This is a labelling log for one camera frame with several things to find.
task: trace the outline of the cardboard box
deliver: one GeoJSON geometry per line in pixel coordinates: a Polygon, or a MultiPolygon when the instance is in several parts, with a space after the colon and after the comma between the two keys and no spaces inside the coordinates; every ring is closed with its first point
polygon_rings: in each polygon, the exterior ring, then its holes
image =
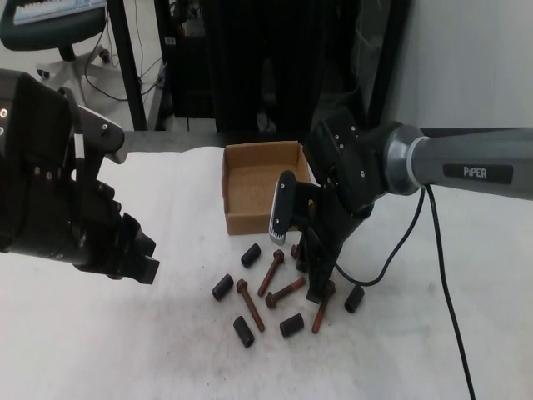
{"type": "Polygon", "coordinates": [[[237,144],[224,150],[222,196],[230,235],[267,233],[274,188],[281,173],[310,182],[307,160],[298,142],[237,144]]]}

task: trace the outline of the black rubber cylinder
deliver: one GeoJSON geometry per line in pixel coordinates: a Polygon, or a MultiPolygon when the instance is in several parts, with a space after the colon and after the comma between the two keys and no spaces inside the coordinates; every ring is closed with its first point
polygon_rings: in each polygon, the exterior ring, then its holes
{"type": "Polygon", "coordinates": [[[344,308],[350,313],[353,314],[359,307],[359,303],[365,296],[365,289],[363,286],[356,285],[350,293],[350,296],[344,302],[344,308]]]}
{"type": "Polygon", "coordinates": [[[294,335],[296,332],[301,331],[302,329],[303,317],[301,316],[301,314],[292,316],[289,319],[286,319],[285,321],[280,323],[281,335],[284,338],[288,338],[289,336],[294,335]]]}
{"type": "Polygon", "coordinates": [[[211,290],[213,297],[220,302],[224,296],[230,291],[233,286],[233,278],[229,273],[226,274],[222,280],[211,290]]]}
{"type": "Polygon", "coordinates": [[[241,257],[241,263],[244,268],[249,268],[252,264],[261,256],[261,248],[257,243],[253,245],[245,252],[241,257]]]}
{"type": "Polygon", "coordinates": [[[237,335],[239,335],[239,338],[241,339],[241,342],[245,348],[249,348],[253,344],[254,340],[256,340],[252,331],[248,327],[247,322],[242,316],[237,317],[237,319],[233,322],[233,327],[237,331],[237,335]]]}

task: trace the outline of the chair wheel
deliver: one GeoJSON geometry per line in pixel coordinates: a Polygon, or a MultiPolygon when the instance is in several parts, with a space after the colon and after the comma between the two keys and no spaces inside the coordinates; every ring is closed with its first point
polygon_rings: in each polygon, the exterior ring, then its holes
{"type": "Polygon", "coordinates": [[[111,55],[107,49],[102,50],[98,56],[102,59],[104,64],[109,64],[111,62],[111,55]]]}
{"type": "Polygon", "coordinates": [[[50,72],[43,71],[42,69],[37,70],[37,75],[41,77],[42,79],[49,79],[50,78],[50,72]]]}

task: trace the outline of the piper logo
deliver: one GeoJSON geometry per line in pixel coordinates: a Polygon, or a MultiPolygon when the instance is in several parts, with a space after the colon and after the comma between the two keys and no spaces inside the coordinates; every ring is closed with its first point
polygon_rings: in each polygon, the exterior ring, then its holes
{"type": "Polygon", "coordinates": [[[447,178],[508,185],[513,182],[514,169],[504,164],[444,164],[442,172],[447,178]]]}
{"type": "Polygon", "coordinates": [[[464,167],[463,174],[465,175],[465,178],[486,179],[486,168],[464,167]]]}

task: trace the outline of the rusty screw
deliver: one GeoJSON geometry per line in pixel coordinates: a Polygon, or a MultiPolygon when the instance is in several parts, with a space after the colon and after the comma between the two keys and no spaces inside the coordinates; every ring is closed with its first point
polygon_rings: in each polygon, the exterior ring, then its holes
{"type": "Polygon", "coordinates": [[[313,329],[312,332],[317,334],[318,331],[320,331],[320,326],[322,324],[322,319],[324,318],[324,314],[326,313],[326,307],[327,304],[330,301],[331,296],[335,294],[335,283],[333,281],[329,281],[326,285],[326,293],[324,296],[324,300],[320,303],[320,307],[318,308],[318,313],[316,314],[315,322],[313,323],[313,329]]]}
{"type": "Polygon", "coordinates": [[[259,317],[259,312],[257,312],[257,308],[250,297],[250,293],[248,293],[248,282],[244,279],[239,279],[236,287],[237,293],[240,293],[244,297],[244,301],[246,302],[250,313],[252,313],[253,320],[256,322],[257,329],[259,329],[259,332],[263,332],[265,330],[265,324],[261,320],[261,317],[259,317]]]}
{"type": "Polygon", "coordinates": [[[300,245],[293,244],[291,247],[291,256],[295,260],[297,260],[300,257],[300,245]]]}
{"type": "Polygon", "coordinates": [[[279,292],[275,292],[272,294],[272,292],[269,292],[265,297],[265,303],[269,308],[276,308],[276,303],[279,302],[281,299],[285,298],[292,292],[298,290],[303,285],[306,284],[306,279],[304,277],[298,278],[296,281],[291,283],[288,286],[285,286],[282,290],[279,292]]]}
{"type": "Polygon", "coordinates": [[[274,252],[274,261],[272,261],[272,265],[270,268],[268,268],[268,272],[266,273],[265,279],[263,279],[263,283],[259,287],[259,290],[257,291],[257,296],[260,298],[263,297],[265,292],[268,289],[268,285],[270,285],[270,282],[272,278],[274,277],[274,274],[276,273],[277,268],[283,264],[283,261],[285,260],[285,254],[282,250],[277,249],[274,252]]]}

